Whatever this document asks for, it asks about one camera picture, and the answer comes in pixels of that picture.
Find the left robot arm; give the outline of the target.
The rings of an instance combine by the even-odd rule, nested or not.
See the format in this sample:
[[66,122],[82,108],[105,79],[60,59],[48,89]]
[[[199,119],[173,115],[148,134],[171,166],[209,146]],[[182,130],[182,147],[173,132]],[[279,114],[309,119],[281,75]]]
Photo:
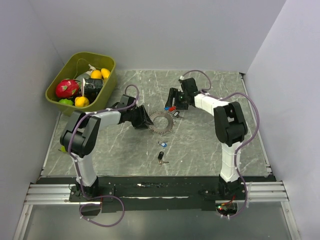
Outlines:
[[126,94],[110,108],[84,112],[75,110],[65,126],[60,144],[70,155],[76,171],[76,190],[87,201],[99,195],[99,179],[93,167],[93,153],[101,128],[130,122],[135,129],[147,129],[154,123],[143,105]]

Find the red key tag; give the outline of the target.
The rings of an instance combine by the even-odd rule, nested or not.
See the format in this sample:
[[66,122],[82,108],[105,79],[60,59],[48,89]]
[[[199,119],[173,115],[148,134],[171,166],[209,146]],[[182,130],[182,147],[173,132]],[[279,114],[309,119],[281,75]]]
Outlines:
[[175,106],[172,106],[172,107],[170,107],[170,108],[168,109],[169,112],[173,112],[173,111],[175,111],[175,110],[176,110],[176,107],[175,107]]

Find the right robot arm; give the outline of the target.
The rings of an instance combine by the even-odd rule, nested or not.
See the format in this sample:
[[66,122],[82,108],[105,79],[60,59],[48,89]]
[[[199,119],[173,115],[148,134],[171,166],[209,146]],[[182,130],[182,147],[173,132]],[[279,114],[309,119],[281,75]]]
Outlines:
[[248,133],[247,123],[239,102],[227,102],[198,90],[193,77],[180,77],[179,88],[170,88],[166,107],[175,106],[187,110],[189,106],[201,109],[214,118],[215,135],[222,148],[222,167],[219,174],[218,193],[223,199],[230,199],[240,190],[239,147]]

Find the black white key tag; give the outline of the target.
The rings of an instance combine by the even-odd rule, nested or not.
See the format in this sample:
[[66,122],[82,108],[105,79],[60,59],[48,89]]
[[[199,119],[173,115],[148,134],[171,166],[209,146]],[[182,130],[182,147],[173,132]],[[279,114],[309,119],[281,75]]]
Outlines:
[[183,118],[181,115],[180,115],[180,112],[178,111],[178,110],[176,110],[174,113],[173,113],[173,116],[175,117],[175,118]]

